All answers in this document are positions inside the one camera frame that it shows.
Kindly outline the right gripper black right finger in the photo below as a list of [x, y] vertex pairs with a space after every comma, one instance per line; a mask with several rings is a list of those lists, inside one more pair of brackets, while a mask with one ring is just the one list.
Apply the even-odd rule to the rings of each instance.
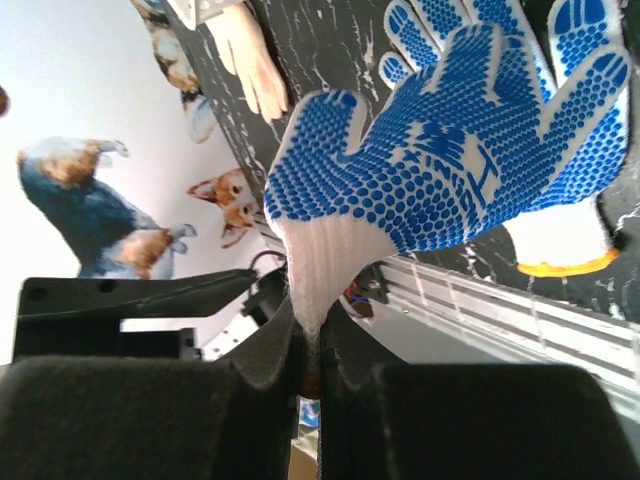
[[326, 479], [619, 479], [623, 432], [560, 364], [410, 364], [331, 308], [321, 331]]

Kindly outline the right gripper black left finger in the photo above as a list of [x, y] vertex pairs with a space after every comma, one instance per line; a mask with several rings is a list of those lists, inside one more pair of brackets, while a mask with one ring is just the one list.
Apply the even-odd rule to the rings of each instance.
[[213, 362], [23, 358], [1, 381], [1, 475], [284, 479], [299, 357], [283, 303]]

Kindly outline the blue dotted glove front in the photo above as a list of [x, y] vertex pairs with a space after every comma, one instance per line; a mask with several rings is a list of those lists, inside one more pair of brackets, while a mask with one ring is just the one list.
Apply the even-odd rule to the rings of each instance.
[[454, 30], [436, 68], [406, 77], [373, 120], [356, 93], [306, 95], [264, 192], [307, 342], [301, 394], [320, 396], [320, 331], [362, 269], [516, 217], [571, 162], [631, 72], [625, 48], [603, 46], [545, 100], [530, 45], [473, 24]]

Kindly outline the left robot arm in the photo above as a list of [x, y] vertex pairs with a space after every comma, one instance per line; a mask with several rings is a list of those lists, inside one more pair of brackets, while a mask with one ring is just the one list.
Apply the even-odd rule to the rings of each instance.
[[284, 299], [284, 273], [277, 268], [264, 276], [232, 269], [175, 280], [29, 278], [20, 293], [13, 358], [194, 358], [192, 327], [126, 333], [121, 326], [126, 320], [207, 318], [236, 299], [242, 314], [263, 325]]

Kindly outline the white perforated storage basket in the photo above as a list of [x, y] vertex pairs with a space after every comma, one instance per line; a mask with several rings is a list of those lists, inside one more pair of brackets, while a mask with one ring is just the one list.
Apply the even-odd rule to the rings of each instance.
[[190, 30], [220, 15], [243, 0], [167, 0], [180, 21]]

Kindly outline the beige knit glove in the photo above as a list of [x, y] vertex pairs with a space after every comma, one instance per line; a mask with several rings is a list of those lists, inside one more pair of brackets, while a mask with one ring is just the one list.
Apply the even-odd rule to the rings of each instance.
[[225, 69], [238, 77], [251, 112], [266, 123], [280, 119], [288, 110], [285, 82], [272, 60], [262, 29], [245, 3], [225, 8], [207, 20], [219, 58]]

